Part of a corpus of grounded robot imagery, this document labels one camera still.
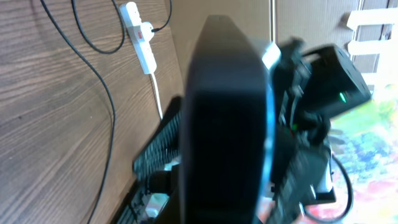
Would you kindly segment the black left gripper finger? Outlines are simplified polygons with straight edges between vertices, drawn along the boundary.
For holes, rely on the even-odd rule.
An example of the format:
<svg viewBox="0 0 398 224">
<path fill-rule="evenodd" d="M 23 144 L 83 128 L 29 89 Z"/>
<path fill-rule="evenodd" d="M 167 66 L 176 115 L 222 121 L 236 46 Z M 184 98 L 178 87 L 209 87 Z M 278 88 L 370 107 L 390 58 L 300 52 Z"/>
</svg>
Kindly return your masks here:
<svg viewBox="0 0 398 224">
<path fill-rule="evenodd" d="M 149 215 L 150 198 L 154 194 L 170 196 L 174 191 L 174 184 L 166 180 L 146 180 L 135 183 L 124 198 L 118 211 L 111 219 L 113 224 L 134 224 L 134 223 L 167 223 L 163 221 L 164 212 L 157 212 L 152 217 Z"/>
</svg>

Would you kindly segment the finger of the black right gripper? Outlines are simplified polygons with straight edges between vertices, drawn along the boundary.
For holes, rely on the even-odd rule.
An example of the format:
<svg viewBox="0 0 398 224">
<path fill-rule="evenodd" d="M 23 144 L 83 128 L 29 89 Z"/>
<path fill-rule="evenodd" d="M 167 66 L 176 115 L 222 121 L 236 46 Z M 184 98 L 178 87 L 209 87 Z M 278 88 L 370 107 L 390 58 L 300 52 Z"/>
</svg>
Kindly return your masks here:
<svg viewBox="0 0 398 224">
<path fill-rule="evenodd" d="M 178 157 L 182 97 L 173 97 L 155 133 L 132 163 L 137 180 L 142 181 Z"/>
</svg>

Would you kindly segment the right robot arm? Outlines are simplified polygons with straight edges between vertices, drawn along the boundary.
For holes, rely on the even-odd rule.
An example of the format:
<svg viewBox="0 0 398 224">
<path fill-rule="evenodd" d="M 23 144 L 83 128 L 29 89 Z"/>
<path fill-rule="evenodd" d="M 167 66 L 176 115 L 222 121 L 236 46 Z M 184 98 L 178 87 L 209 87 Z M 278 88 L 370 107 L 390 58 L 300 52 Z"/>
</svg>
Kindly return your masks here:
<svg viewBox="0 0 398 224">
<path fill-rule="evenodd" d="M 199 40 L 185 96 L 170 102 L 132 164 L 137 179 L 181 157 L 187 204 L 253 207 L 268 182 L 283 181 L 299 149 L 296 135 L 310 132 L 306 145 L 316 150 L 332 117 L 370 98 L 338 46 L 313 49 L 311 62 L 301 46 L 299 39 L 283 45 L 244 37 Z"/>
</svg>

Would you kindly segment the Samsung Galaxy smartphone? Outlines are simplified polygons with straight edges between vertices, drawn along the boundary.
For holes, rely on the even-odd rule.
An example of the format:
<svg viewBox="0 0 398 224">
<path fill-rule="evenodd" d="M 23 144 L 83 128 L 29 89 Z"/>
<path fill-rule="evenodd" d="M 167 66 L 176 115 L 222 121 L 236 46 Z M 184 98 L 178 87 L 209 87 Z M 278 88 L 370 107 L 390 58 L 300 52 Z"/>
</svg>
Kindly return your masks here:
<svg viewBox="0 0 398 224">
<path fill-rule="evenodd" d="M 274 60 L 228 16 L 209 16 L 188 70 L 180 122 L 182 223 L 252 223 L 271 171 Z"/>
</svg>

